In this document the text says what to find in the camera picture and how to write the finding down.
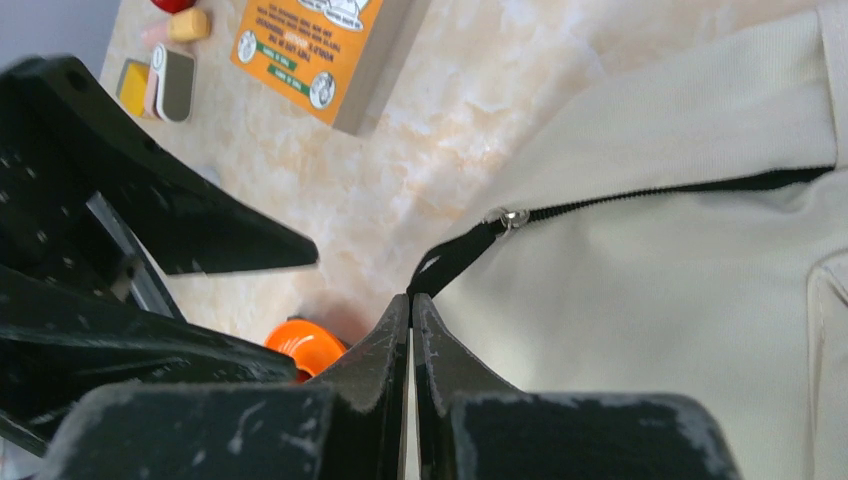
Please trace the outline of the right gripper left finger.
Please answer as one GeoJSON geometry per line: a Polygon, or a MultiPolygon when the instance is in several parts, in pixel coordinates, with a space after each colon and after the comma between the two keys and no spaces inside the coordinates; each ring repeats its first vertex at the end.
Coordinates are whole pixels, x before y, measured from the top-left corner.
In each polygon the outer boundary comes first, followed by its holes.
{"type": "Polygon", "coordinates": [[[85,395],[43,479],[393,479],[409,300],[301,384],[113,384],[85,395]]]}

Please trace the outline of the cream canvas student bag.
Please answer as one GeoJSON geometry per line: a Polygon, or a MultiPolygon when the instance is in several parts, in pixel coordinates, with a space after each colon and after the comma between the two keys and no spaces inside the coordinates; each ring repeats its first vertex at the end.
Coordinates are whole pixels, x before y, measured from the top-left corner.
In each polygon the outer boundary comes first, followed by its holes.
{"type": "Polygon", "coordinates": [[[522,389],[682,394],[744,478],[845,478],[846,3],[583,91],[409,290],[522,389]]]}

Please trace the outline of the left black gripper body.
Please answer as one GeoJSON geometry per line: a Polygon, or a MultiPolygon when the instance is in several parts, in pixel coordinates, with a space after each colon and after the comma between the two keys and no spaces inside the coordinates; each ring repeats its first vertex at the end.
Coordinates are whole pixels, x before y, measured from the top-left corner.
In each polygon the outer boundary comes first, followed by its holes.
{"type": "MultiPolygon", "coordinates": [[[[1,150],[1,264],[48,285],[183,320],[127,225],[51,153],[1,150]]],[[[1,437],[41,457],[77,400],[40,346],[1,341],[1,437]]]]}

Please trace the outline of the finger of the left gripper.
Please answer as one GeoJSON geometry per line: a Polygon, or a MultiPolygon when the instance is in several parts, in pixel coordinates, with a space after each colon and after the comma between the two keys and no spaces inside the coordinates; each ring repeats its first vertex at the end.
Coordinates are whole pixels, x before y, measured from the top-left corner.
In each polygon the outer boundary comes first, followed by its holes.
{"type": "Polygon", "coordinates": [[[293,361],[93,291],[1,270],[1,401],[69,402],[100,385],[283,382],[293,361]]]}
{"type": "Polygon", "coordinates": [[[59,154],[49,160],[100,193],[169,275],[314,265],[314,242],[239,202],[160,147],[73,56],[30,57],[1,73],[3,117],[59,154]]]}

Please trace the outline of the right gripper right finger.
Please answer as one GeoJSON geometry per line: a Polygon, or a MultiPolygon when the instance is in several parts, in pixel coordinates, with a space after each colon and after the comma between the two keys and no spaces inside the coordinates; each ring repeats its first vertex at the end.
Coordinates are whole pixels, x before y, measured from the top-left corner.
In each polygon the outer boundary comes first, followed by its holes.
{"type": "Polygon", "coordinates": [[[718,423],[679,395],[528,393],[411,303],[424,479],[737,479],[718,423]]]}

